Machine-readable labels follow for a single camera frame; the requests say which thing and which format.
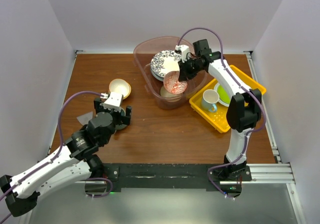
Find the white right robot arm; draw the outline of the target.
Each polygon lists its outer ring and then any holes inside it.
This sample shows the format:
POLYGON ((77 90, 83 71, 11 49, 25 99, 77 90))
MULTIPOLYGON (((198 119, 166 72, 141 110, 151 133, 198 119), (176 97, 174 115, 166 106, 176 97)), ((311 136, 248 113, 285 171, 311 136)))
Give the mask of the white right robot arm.
POLYGON ((204 70, 224 88, 230 97, 226 112, 227 123, 231 127, 228 151, 222 165, 208 170, 210 176, 216 175, 221 180, 235 180, 246 168, 247 148, 250 135, 255 131, 261 119, 262 94, 258 89, 246 85, 230 68, 222 51, 212 52, 208 41, 202 39, 193 43, 195 54, 190 53, 187 45, 177 44, 175 51, 181 54, 179 80, 187 81, 204 70))

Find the green rimmed lettered plate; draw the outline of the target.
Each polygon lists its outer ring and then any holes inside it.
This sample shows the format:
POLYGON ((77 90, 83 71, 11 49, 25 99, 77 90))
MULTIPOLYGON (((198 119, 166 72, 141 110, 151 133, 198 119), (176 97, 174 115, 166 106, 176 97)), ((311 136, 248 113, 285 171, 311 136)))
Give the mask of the green rimmed lettered plate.
POLYGON ((156 67, 151 67, 151 74, 159 81, 163 81, 164 77, 166 75, 166 73, 160 69, 160 68, 156 68, 156 67))

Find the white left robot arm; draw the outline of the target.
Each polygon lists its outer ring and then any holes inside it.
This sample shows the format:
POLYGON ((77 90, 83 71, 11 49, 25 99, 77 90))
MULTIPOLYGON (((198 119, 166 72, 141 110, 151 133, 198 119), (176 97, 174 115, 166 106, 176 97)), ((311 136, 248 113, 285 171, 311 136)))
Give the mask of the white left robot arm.
POLYGON ((103 164, 96 155, 112 135, 130 125, 132 107, 121 107, 118 98, 96 98, 96 115, 49 156, 18 175, 4 175, 0 189, 12 217, 31 211, 37 202, 55 189, 82 180, 101 180, 103 164))

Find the beige ceramic bowl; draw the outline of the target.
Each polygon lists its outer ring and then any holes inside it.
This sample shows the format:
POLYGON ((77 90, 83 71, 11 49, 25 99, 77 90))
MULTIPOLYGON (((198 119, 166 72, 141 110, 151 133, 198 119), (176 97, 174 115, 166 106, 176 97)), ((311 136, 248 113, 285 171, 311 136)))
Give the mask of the beige ceramic bowl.
POLYGON ((182 96, 182 94, 172 94, 172 93, 168 92, 164 86, 162 86, 160 89, 160 95, 163 98, 169 98, 169 99, 181 98, 181 96, 182 96))

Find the red patterned bowl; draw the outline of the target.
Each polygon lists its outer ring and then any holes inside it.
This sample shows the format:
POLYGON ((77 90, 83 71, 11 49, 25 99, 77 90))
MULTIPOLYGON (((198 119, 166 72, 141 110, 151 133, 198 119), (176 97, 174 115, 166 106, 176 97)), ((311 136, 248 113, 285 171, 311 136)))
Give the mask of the red patterned bowl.
POLYGON ((182 94, 188 86, 187 81, 179 81, 180 72, 171 71, 164 76, 163 85, 166 91, 171 94, 182 94))

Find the blue patterned bottom plate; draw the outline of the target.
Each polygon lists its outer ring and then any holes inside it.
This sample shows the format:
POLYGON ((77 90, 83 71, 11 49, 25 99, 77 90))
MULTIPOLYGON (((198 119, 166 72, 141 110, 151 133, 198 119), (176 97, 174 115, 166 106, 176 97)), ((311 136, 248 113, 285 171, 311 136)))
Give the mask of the blue patterned bottom plate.
POLYGON ((164 78, 171 71, 179 71, 178 62, 181 55, 173 50, 163 50, 154 55, 150 61, 150 68, 154 74, 164 78))

